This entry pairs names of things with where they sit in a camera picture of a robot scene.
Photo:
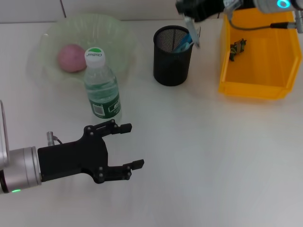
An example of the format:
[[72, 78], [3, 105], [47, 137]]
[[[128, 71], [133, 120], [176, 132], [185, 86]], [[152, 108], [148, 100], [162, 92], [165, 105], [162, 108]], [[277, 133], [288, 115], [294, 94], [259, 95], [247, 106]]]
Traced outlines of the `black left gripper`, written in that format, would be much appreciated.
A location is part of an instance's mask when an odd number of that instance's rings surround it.
[[[37, 150], [41, 180], [47, 182], [78, 174], [88, 174], [95, 183], [105, 181], [108, 153], [102, 137], [130, 133], [130, 123], [120, 126], [114, 119], [84, 128], [82, 137], [74, 142], [39, 148]], [[129, 180], [132, 170], [141, 169], [144, 160], [107, 168], [108, 181]]]

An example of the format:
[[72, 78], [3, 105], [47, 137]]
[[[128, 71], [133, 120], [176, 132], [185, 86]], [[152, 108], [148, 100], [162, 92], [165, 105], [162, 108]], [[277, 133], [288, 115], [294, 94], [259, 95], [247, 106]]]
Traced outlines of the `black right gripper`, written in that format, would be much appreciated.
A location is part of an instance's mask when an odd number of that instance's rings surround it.
[[252, 0], [197, 0], [194, 7], [194, 0], [178, 0], [175, 4], [178, 12], [193, 19], [195, 22], [202, 22], [215, 14], [221, 13], [225, 8], [232, 10], [254, 8]]

